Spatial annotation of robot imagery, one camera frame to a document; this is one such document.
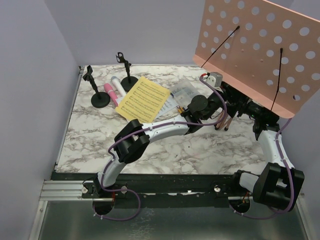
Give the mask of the white sheet music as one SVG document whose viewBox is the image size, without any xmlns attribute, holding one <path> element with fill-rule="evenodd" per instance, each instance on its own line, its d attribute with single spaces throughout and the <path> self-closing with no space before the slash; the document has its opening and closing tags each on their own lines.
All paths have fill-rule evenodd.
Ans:
<svg viewBox="0 0 320 240">
<path fill-rule="evenodd" d="M 171 111 L 172 109 L 178 106 L 177 102 L 174 98 L 170 95 L 166 102 L 163 104 L 162 108 L 159 110 L 158 114 L 156 115 L 155 119 L 161 117 L 162 115 L 166 114 L 167 112 Z"/>
</svg>

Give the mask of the pink music stand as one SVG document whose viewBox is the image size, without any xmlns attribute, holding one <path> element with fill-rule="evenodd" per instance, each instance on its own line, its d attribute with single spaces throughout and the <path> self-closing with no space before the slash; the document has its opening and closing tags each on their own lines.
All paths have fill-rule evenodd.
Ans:
<svg viewBox="0 0 320 240">
<path fill-rule="evenodd" d="M 207 0 L 193 61 L 290 119 L 320 88 L 320 22 L 266 0 Z"/>
</svg>

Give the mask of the yellow sheet music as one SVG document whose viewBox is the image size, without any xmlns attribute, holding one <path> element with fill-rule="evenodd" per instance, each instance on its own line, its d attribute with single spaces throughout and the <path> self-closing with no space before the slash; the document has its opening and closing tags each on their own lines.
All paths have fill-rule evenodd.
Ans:
<svg viewBox="0 0 320 240">
<path fill-rule="evenodd" d="M 169 95 L 169 89 L 142 76 L 115 111 L 127 121 L 137 119 L 140 123 L 152 123 Z"/>
</svg>

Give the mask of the black round-base mic stand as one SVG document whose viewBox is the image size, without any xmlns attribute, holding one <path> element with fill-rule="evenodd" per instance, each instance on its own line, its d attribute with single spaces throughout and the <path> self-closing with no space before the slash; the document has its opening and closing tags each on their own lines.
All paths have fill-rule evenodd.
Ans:
<svg viewBox="0 0 320 240">
<path fill-rule="evenodd" d="M 132 64 L 124 58 L 124 55 L 122 52 L 117 53 L 116 60 L 118 63 L 124 64 L 124 68 L 127 76 L 122 79 L 120 84 L 126 92 L 129 92 L 131 88 L 137 83 L 138 78 L 130 74 L 130 67 Z"/>
</svg>

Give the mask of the white toy microphone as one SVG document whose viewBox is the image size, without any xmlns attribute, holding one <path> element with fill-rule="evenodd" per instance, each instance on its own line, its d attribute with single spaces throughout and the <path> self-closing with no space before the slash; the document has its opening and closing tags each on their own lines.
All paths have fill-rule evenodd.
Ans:
<svg viewBox="0 0 320 240">
<path fill-rule="evenodd" d="M 113 86 L 116 88 L 116 90 L 119 92 L 119 94 L 124 97 L 126 95 L 126 91 L 124 90 L 123 86 L 121 85 L 121 82 L 118 77 L 112 76 L 111 82 Z"/>
</svg>

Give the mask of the pink toy microphone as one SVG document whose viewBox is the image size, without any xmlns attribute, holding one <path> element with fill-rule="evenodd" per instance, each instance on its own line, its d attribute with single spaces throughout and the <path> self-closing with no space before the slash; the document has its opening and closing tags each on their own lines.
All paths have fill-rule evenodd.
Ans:
<svg viewBox="0 0 320 240">
<path fill-rule="evenodd" d="M 103 88 L 105 92 L 109 95 L 111 100 L 113 101 L 114 105 L 117 107 L 119 105 L 119 103 L 117 102 L 118 96 L 116 95 L 113 87 L 109 83 L 105 83 L 103 85 Z"/>
</svg>

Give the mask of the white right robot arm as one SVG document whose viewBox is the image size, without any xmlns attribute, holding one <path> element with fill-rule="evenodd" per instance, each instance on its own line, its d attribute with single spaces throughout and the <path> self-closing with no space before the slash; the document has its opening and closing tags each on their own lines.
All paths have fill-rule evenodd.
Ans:
<svg viewBox="0 0 320 240">
<path fill-rule="evenodd" d="M 230 191 L 241 196 L 252 194 L 256 203 L 272 208 L 276 213 L 290 212 L 302 188 L 305 175 L 290 162 L 282 143 L 283 127 L 279 116 L 271 110 L 246 99 L 237 103 L 238 116 L 253 119 L 252 131 L 262 148 L 266 165 L 260 175 L 238 170 L 233 174 Z"/>
</svg>

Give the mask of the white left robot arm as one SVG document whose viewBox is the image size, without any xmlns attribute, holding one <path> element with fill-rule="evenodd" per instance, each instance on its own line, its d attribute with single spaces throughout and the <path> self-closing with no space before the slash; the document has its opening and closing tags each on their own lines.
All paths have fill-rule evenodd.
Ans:
<svg viewBox="0 0 320 240">
<path fill-rule="evenodd" d="M 101 198 L 107 197 L 117 177 L 128 164 L 141 158 L 148 145 L 174 136 L 184 136 L 197 132 L 203 127 L 219 124 L 203 123 L 219 108 L 227 109 L 226 85 L 212 88 L 209 97 L 196 95 L 181 114 L 156 123 L 141 123 L 131 120 L 114 138 L 114 143 L 107 150 L 110 154 L 104 169 L 96 174 L 93 191 Z"/>
</svg>

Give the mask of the yellow utility knife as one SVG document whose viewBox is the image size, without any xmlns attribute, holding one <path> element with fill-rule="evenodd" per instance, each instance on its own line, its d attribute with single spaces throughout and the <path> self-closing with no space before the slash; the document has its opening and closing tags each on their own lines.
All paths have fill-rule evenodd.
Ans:
<svg viewBox="0 0 320 240">
<path fill-rule="evenodd" d="M 185 111 L 181 106 L 177 106 L 177 110 L 180 114 Z"/>
</svg>

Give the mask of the clear plastic organizer box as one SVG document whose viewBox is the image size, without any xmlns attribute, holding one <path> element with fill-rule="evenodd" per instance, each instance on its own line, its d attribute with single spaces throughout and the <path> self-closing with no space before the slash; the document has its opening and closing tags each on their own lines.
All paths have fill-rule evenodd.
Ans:
<svg viewBox="0 0 320 240">
<path fill-rule="evenodd" d="M 195 96 L 200 95 L 199 91 L 188 80 L 179 81 L 176 85 L 171 86 L 169 90 L 176 103 L 185 109 Z"/>
</svg>

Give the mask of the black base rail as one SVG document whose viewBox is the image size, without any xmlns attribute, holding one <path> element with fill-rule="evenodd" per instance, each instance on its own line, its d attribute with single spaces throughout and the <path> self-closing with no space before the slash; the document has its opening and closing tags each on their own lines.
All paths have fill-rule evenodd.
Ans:
<svg viewBox="0 0 320 240">
<path fill-rule="evenodd" d="M 117 209 L 229 207 L 247 190 L 230 174 L 120 174 L 101 189 L 97 178 L 83 183 L 82 197 Z"/>
</svg>

